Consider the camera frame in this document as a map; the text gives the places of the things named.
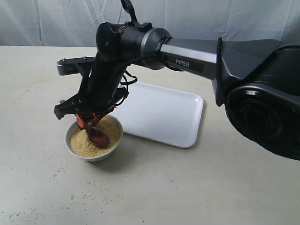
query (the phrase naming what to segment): white table surface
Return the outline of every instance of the white table surface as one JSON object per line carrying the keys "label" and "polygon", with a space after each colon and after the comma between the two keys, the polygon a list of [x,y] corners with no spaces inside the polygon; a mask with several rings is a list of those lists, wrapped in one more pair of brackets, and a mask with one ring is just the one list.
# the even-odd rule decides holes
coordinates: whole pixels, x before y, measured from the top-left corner
{"label": "white table surface", "polygon": [[298,225],[300,162],[247,140],[215,105],[211,82],[167,69],[128,70],[144,83],[206,102],[199,141],[188,150],[125,135],[105,161],[70,155],[74,116],[53,109],[78,91],[80,75],[56,61],[95,48],[0,47],[0,223],[43,225]]}

